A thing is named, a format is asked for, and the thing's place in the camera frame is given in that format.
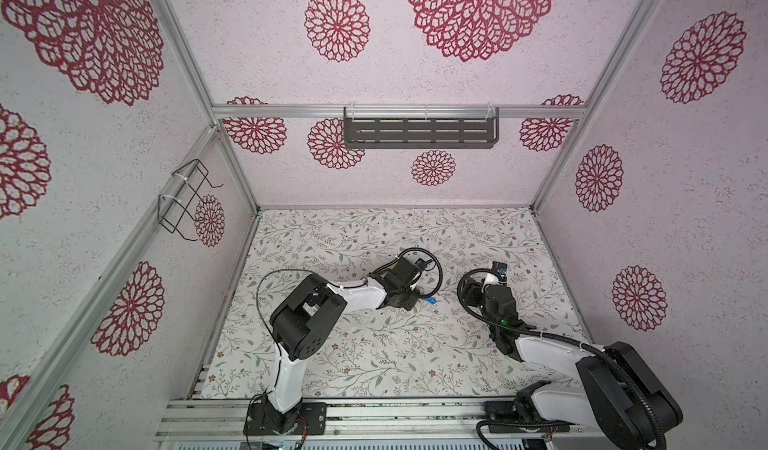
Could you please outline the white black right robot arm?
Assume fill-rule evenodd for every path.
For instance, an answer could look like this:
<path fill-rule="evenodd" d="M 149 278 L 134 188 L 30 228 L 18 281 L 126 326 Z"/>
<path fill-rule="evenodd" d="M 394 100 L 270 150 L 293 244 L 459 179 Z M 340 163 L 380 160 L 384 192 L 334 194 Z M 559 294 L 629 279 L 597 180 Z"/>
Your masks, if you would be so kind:
<path fill-rule="evenodd" d="M 486 405 L 477 432 L 600 430 L 619 449 L 664 449 L 666 434 L 682 424 L 682 408 L 629 344 L 588 344 L 537 330 L 518 313 L 511 289 L 489 274 L 462 278 L 457 297 L 467 313 L 485 324 L 503 355 L 535 364 L 574 381 L 573 386 L 539 380 L 510 399 Z"/>

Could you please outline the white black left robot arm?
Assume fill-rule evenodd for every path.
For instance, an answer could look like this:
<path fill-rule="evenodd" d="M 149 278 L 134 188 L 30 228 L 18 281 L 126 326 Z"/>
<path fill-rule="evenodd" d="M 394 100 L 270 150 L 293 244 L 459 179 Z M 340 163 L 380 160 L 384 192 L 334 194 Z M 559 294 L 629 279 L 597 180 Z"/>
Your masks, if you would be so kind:
<path fill-rule="evenodd" d="M 309 273 L 263 322 L 275 354 L 272 382 L 249 401 L 243 434 L 321 435 L 327 406 L 303 402 L 310 359 L 341 317 L 387 308 L 410 311 L 441 288 L 444 273 L 431 252 L 408 248 L 359 281 L 333 282 Z"/>

